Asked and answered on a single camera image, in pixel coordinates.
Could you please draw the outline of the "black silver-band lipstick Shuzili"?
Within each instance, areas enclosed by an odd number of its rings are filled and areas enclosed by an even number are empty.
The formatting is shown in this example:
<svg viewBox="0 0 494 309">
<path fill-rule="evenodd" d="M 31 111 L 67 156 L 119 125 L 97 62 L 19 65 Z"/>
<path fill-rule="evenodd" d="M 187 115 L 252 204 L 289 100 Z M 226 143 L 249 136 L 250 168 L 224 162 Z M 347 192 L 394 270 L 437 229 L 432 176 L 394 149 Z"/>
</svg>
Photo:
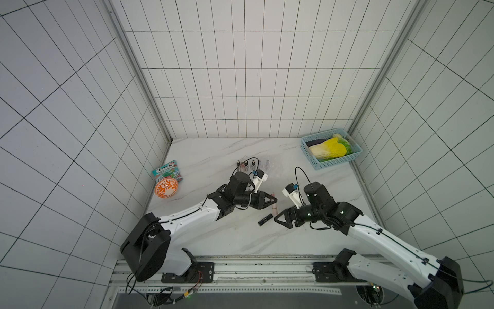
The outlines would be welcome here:
<svg viewBox="0 0 494 309">
<path fill-rule="evenodd" d="M 272 218 L 273 218 L 273 215 L 272 214 L 269 214 L 266 217 L 264 217 L 262 220 L 260 220 L 258 222 L 258 225 L 259 226 L 263 226 L 265 223 L 267 223 L 268 221 L 270 221 Z"/>
</svg>

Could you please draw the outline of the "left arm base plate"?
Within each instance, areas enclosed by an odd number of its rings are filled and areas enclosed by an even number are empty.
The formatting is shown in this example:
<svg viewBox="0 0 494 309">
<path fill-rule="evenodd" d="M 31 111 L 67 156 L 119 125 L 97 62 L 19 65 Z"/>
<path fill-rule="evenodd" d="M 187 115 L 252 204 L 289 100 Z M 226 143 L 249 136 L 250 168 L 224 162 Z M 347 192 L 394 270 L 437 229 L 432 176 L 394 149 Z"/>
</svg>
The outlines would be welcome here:
<svg viewBox="0 0 494 309">
<path fill-rule="evenodd" d="M 212 262 L 193 263 L 183 275 L 167 273 L 162 275 L 162 283 L 212 283 L 215 264 Z"/>
</svg>

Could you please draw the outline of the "pink frosted lip gloss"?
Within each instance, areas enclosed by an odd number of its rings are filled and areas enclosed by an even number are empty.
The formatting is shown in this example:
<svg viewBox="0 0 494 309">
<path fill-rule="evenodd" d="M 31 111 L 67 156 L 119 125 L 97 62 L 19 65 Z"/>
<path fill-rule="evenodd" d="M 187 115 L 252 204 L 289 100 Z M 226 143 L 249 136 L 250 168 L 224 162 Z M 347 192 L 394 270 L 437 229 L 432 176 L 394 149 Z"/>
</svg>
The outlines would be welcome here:
<svg viewBox="0 0 494 309">
<path fill-rule="evenodd" d="M 271 193 L 272 197 L 274 197 L 274 203 L 271 205 L 271 209 L 272 209 L 272 215 L 273 217 L 275 217 L 276 215 L 278 215 L 278 209 L 277 209 L 277 198 L 275 196 L 275 193 Z"/>
</svg>

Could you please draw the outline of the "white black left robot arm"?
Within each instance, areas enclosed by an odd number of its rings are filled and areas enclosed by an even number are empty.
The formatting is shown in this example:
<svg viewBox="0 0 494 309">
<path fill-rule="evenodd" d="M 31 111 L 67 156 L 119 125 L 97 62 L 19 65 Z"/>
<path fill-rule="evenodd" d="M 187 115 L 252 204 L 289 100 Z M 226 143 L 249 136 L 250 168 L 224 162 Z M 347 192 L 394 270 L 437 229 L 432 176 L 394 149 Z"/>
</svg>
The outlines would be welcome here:
<svg viewBox="0 0 494 309">
<path fill-rule="evenodd" d="M 120 252 L 137 282 L 144 282 L 162 272 L 175 282 L 195 282 L 199 266 L 185 248 L 185 237 L 219 221 L 236 208 L 262 210 L 277 199 L 260 189 L 268 175 L 257 170 L 253 176 L 244 172 L 233 174 L 197 205 L 176 214 L 157 217 L 144 215 L 120 247 Z"/>
</svg>

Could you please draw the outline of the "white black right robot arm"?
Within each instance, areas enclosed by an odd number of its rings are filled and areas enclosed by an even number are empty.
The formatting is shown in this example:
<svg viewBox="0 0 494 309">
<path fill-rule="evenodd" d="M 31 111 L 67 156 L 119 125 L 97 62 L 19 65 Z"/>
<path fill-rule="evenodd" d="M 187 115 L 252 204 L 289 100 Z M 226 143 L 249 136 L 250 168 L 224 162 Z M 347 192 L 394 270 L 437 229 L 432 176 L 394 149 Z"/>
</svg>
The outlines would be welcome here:
<svg viewBox="0 0 494 309">
<path fill-rule="evenodd" d="M 308 184 L 304 193 L 307 204 L 301 199 L 298 185 L 287 185 L 283 195 L 294 205 L 278 214 L 275 222 L 288 229 L 322 222 L 324 230 L 333 229 L 364 243 L 389 261 L 385 265 L 344 249 L 334 261 L 341 273 L 391 290 L 413 302 L 416 308 L 459 308 L 465 292 L 457 262 L 449 257 L 438 259 L 411 246 L 359 208 L 336 202 L 318 182 Z"/>
</svg>

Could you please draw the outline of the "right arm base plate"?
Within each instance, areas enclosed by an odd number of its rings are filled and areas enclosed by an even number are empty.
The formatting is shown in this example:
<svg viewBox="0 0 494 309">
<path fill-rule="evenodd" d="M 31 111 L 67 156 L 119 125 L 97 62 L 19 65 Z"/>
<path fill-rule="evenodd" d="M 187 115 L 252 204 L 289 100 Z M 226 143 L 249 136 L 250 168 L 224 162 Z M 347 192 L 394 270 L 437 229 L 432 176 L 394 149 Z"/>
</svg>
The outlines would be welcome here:
<svg viewBox="0 0 494 309">
<path fill-rule="evenodd" d="M 335 262 L 314 262 L 312 273 L 317 283 L 364 283 L 356 279 L 346 266 Z"/>
</svg>

